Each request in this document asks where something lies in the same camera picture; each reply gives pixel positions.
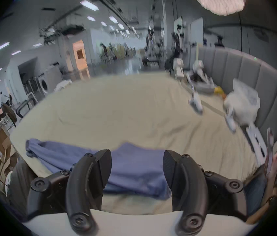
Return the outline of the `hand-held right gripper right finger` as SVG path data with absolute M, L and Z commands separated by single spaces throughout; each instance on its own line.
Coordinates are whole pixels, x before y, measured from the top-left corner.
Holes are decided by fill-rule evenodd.
M 243 183 L 212 171 L 204 171 L 188 154 L 166 150 L 163 172 L 172 192 L 173 211 L 183 211 L 176 234 L 198 234 L 207 214 L 247 220 Z

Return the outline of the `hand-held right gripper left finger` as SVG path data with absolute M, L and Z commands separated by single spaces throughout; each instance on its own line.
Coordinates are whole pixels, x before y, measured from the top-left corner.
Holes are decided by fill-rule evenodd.
M 47 214 L 55 206 L 55 211 L 66 212 L 76 234 L 96 234 L 99 228 L 91 209 L 101 210 L 103 190 L 111 169 L 111 151 L 105 149 L 86 153 L 70 170 L 35 178 L 30 184 L 27 219 Z

